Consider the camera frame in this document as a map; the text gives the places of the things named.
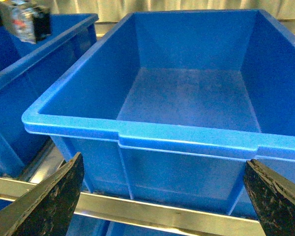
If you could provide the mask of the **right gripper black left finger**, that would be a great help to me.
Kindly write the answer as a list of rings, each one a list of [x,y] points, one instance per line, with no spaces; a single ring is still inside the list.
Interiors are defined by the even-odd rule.
[[[0,236],[64,236],[84,180],[81,153],[0,211]]]

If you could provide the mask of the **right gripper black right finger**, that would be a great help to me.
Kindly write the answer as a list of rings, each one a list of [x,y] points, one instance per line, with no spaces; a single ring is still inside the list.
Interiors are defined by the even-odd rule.
[[[257,159],[246,161],[245,190],[267,236],[295,236],[295,184]]]

